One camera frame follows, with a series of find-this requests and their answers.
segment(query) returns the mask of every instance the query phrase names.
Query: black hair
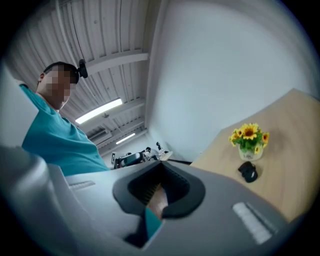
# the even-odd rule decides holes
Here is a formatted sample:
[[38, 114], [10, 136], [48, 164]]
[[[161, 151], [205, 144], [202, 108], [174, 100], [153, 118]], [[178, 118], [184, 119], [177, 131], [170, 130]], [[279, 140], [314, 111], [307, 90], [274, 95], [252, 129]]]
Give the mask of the black hair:
[[77, 68], [74, 65], [69, 64], [69, 63], [65, 63], [65, 62], [62, 62], [62, 61], [58, 61], [58, 62], [52, 63], [52, 64], [50, 64], [49, 66], [47, 66], [44, 69], [43, 73], [48, 74], [50, 71], [53, 70], [53, 67], [60, 66], [60, 65], [63, 66], [64, 71], [69, 71], [70, 72], [71, 76], [73, 78], [75, 78], [75, 83], [77, 84], [78, 81], [79, 81], [79, 72], [78, 72]]

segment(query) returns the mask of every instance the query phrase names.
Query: ceiling beam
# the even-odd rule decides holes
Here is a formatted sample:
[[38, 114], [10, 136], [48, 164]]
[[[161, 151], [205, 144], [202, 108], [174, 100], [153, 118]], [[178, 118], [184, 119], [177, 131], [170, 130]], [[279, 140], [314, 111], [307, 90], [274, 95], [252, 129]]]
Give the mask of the ceiling beam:
[[97, 144], [97, 148], [100, 149], [104, 147], [105, 145], [108, 145], [114, 141], [118, 141], [121, 137], [125, 136], [125, 134], [133, 131], [134, 129], [143, 126], [145, 123], [145, 119], [143, 117], [138, 118], [136, 120], [131, 121], [130, 123], [127, 123], [126, 125], [121, 127], [121, 131], [119, 130], [114, 130], [111, 132], [112, 137], [106, 139], [105, 141]]
[[103, 147], [103, 148], [99, 149], [99, 154], [100, 154], [101, 157], [103, 157], [103, 156], [105, 156], [105, 155], [113, 152], [113, 151], [116, 150], [117, 148], [119, 148], [119, 147], [121, 147], [121, 146], [123, 146], [123, 145], [125, 145], [125, 144], [127, 144], [127, 143], [129, 143], [129, 142], [132, 142], [133, 140], [139, 138], [140, 136], [146, 134], [147, 132], [148, 132], [148, 130], [147, 130], [147, 129], [144, 129], [143, 131], [141, 131], [141, 132], [139, 132], [139, 133], [136, 133], [135, 136], [133, 136], [133, 137], [125, 140], [124, 142], [122, 142], [122, 143], [120, 143], [120, 144], [118, 144], [118, 145], [116, 144], [116, 141], [114, 141], [114, 142], [112, 143], [112, 145], [106, 146], [105, 148]]
[[146, 61], [148, 53], [142, 50], [128, 50], [119, 53], [113, 53], [104, 57], [97, 58], [85, 64], [88, 75], [107, 70], [112, 67], [128, 64], [132, 62]]
[[151, 50], [150, 50], [150, 56], [149, 56], [149, 70], [148, 70], [148, 78], [147, 78], [147, 84], [146, 84], [146, 103], [145, 103], [145, 127], [148, 128], [149, 126], [149, 116], [150, 113], [150, 105], [152, 101], [150, 99], [151, 94], [155, 93], [154, 85], [153, 85], [153, 73], [155, 69], [155, 62], [156, 62], [156, 56], [158, 52], [158, 47], [159, 47], [159, 42], [160, 42], [160, 36], [162, 33], [162, 27], [164, 24], [165, 20], [165, 14], [167, 12], [167, 8], [169, 5], [169, 0], [161, 0], [160, 3], [160, 8], [158, 11], [158, 15], [156, 17], [156, 22], [155, 22], [155, 28], [154, 28], [154, 33], [153, 33], [153, 38], [152, 38], [152, 44], [151, 44]]
[[118, 115], [124, 114], [125, 112], [140, 108], [145, 105], [145, 100], [143, 98], [139, 98], [128, 103], [122, 104], [120, 106], [116, 106], [104, 113], [101, 113], [86, 122], [83, 122], [78, 126], [80, 130], [84, 133], [91, 131], [92, 129], [97, 128], [105, 122], [108, 122], [108, 119], [113, 119]]

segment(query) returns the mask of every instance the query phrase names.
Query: flower vase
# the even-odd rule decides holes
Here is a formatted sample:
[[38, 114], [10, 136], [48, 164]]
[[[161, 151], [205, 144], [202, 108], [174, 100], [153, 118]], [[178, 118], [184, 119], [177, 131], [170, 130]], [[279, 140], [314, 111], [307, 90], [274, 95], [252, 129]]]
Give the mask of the flower vase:
[[240, 149], [240, 146], [239, 146], [238, 149], [239, 149], [240, 158], [243, 161], [255, 161], [255, 160], [260, 159], [262, 156], [262, 153], [264, 152], [264, 149], [263, 149], [262, 145], [258, 145], [258, 147], [260, 148], [260, 152], [258, 154], [255, 154], [251, 150], [247, 150], [245, 153], [243, 153], [242, 150]]

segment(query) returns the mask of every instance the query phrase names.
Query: black mouse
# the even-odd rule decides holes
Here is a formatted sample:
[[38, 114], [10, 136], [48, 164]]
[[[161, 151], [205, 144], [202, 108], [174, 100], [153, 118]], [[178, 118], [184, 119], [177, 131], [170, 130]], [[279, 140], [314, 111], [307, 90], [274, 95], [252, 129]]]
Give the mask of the black mouse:
[[244, 177], [247, 183], [254, 182], [258, 178], [256, 166], [250, 161], [243, 163], [238, 171], [242, 174], [242, 177]]

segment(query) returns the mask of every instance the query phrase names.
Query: man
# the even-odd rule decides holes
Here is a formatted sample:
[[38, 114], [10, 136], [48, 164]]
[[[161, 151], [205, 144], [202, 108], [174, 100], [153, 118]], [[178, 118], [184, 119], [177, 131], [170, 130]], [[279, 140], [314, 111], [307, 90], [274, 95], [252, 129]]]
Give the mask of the man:
[[56, 62], [40, 75], [35, 93], [20, 85], [39, 109], [22, 147], [41, 156], [47, 163], [60, 166], [65, 176], [109, 170], [96, 145], [59, 114], [78, 80], [75, 66]]

